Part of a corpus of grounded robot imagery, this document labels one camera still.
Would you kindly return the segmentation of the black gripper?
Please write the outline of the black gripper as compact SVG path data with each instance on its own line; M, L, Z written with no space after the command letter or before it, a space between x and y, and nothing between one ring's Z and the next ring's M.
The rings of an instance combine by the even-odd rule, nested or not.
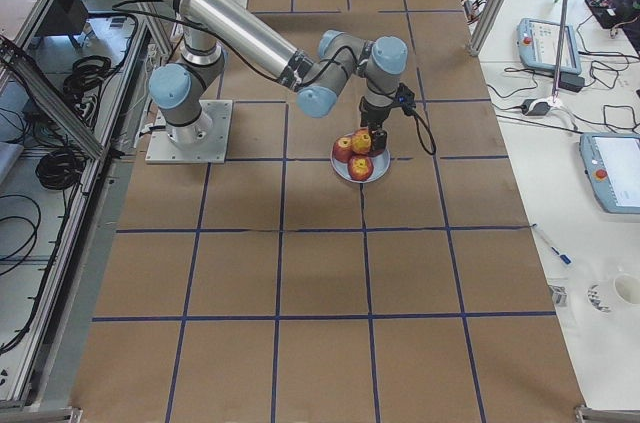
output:
M376 106L365 97L359 102L360 127L367 128L371 136L371 153L383 153L386 150L386 131L383 123L389 117L391 106Z

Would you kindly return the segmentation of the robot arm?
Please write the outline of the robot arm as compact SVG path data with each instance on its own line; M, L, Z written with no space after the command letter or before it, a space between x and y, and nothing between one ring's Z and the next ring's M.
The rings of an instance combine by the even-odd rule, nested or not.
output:
M373 149L385 149L384 121L412 96L400 82L408 58L403 40L383 36L370 41L328 30L319 42L319 59L313 61L234 0L163 1L186 26L210 34L267 71L271 80L294 91L299 108L310 117L328 115L351 76L365 79L361 124L369 131Z

